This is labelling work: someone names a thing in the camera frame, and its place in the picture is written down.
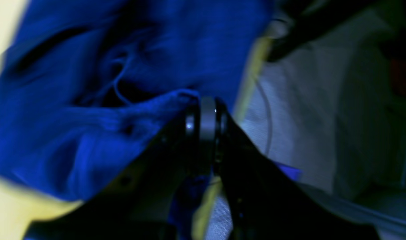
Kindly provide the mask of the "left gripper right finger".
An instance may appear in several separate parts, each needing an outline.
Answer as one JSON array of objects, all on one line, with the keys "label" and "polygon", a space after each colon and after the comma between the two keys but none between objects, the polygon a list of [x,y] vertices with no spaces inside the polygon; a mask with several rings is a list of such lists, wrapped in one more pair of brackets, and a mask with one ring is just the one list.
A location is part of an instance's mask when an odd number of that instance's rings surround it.
[{"label": "left gripper right finger", "polygon": [[224,187],[230,240],[378,240],[373,226],[322,208],[265,157],[234,122],[221,100],[201,100],[205,162]]}]

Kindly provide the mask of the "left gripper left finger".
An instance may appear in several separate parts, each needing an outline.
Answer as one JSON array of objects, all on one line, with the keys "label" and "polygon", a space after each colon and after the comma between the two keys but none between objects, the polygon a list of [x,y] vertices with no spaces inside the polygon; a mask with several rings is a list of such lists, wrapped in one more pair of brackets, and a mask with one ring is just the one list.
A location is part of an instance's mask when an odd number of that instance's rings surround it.
[{"label": "left gripper left finger", "polygon": [[32,222],[24,239],[190,240],[199,110],[188,106],[100,193],[63,217]]}]

